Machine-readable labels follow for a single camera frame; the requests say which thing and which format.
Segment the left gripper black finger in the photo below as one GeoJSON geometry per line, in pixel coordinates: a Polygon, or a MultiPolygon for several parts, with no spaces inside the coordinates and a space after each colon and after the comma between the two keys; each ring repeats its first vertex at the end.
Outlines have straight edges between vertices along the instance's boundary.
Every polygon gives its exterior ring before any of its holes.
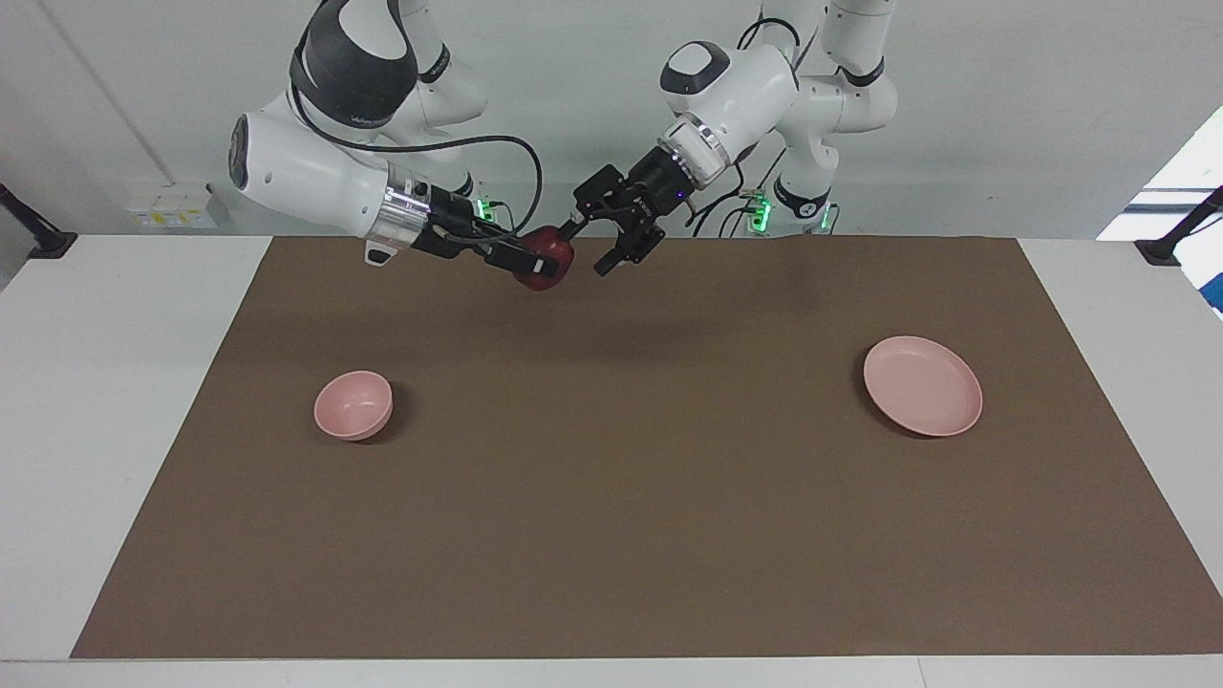
{"type": "Polygon", "coordinates": [[[620,214],[614,218],[614,222],[616,222],[615,244],[612,244],[612,249],[594,263],[594,271],[599,277],[607,277],[623,263],[645,262],[660,241],[667,238],[667,232],[651,215],[638,218],[638,215],[620,214]]]}
{"type": "Polygon", "coordinates": [[[625,218],[630,215],[630,185],[626,176],[612,164],[589,175],[574,191],[575,210],[563,222],[563,240],[571,241],[585,231],[589,222],[615,222],[616,236],[624,236],[625,218]]]}

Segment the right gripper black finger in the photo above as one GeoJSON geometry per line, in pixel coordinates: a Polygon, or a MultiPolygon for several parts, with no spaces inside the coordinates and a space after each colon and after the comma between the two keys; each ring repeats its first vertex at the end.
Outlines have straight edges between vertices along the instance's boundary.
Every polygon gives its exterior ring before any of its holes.
{"type": "Polygon", "coordinates": [[[515,251],[532,252],[532,248],[516,232],[503,229],[497,222],[490,222],[483,215],[477,214],[472,218],[471,230],[471,247],[473,251],[492,252],[494,247],[505,247],[515,251]]]}
{"type": "Polygon", "coordinates": [[[483,257],[487,265],[510,271],[520,280],[560,280],[564,277],[564,244],[545,241],[528,244],[532,252],[494,247],[483,257]]]}

